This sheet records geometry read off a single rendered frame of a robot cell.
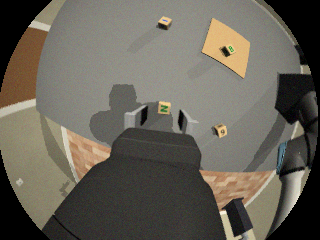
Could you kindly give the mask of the tan flat mat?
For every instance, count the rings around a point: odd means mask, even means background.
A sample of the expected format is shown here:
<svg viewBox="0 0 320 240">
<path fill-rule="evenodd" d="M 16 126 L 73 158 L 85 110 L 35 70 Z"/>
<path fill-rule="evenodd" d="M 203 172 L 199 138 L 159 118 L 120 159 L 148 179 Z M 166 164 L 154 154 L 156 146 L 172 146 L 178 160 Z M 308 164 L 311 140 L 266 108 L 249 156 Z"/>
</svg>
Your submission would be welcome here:
<svg viewBox="0 0 320 240">
<path fill-rule="evenodd" d="M 236 53 L 226 57 L 221 49 L 229 44 L 232 44 Z M 225 65 L 244 79 L 249 49 L 250 42 L 230 27 L 212 18 L 201 53 Z"/>
</svg>

